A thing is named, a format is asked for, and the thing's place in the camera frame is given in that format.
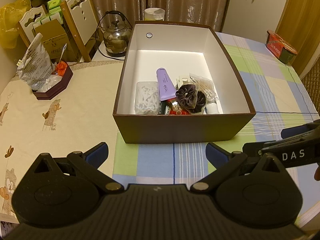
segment black mechanical arm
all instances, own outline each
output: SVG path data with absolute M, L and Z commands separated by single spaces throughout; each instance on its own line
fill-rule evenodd
M 248 143 L 243 152 L 209 143 L 206 155 L 217 170 L 190 190 L 124 189 L 97 170 L 108 157 L 106 143 L 66 158 L 41 153 L 12 196 L 20 225 L 5 240 L 300 239 L 294 222 L 302 196 L 285 168 L 320 162 L 318 125 L 284 129 L 283 140 Z

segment white cabinet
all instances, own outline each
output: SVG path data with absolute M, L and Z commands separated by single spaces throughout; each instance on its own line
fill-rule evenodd
M 275 31 L 286 0 L 230 0 L 223 33 L 265 43 Z

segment clear plastic container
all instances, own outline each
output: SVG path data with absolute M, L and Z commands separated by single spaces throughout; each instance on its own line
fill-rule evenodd
M 136 114 L 158 114 L 160 111 L 158 82 L 138 82 L 134 101 Z
M 144 10 L 145 21 L 164 21 L 165 10 L 161 8 L 147 8 Z

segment green box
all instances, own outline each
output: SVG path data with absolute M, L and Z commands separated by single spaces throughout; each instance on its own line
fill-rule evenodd
M 47 2 L 48 4 L 48 10 L 52 10 L 54 8 L 57 8 L 58 6 L 60 6 L 60 4 L 65 1 L 65 0 L 50 0 Z

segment cartoon print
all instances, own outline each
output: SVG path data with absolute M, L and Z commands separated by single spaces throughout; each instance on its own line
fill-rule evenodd
M 7 151 L 7 154 L 4 156 L 5 158 L 8 158 L 12 155 L 13 153 L 13 147 L 10 145 L 9 150 Z
M 6 170 L 5 173 L 5 186 L 0 188 L 0 196 L 4 198 L 4 203 L 2 206 L 2 213 L 12 215 L 14 214 L 11 205 L 12 194 L 16 189 L 17 177 L 14 174 L 14 169 L 11 171 Z
M 2 125 L 2 123 L 3 123 L 2 120 L 3 120 L 5 112 L 8 111 L 8 105 L 9 105 L 9 103 L 6 103 L 4 105 L 4 107 L 2 108 L 2 111 L 0 112 L 0 125 Z
M 61 99 L 54 100 L 51 103 L 48 112 L 42 114 L 42 116 L 44 117 L 44 125 L 42 127 L 42 130 L 44 126 L 46 126 L 45 129 L 47 129 L 47 127 L 49 126 L 49 129 L 52 130 L 53 125 L 55 125 L 53 122 L 54 122 L 54 118 L 56 117 L 56 113 L 58 110 L 61 109 L 60 100 Z

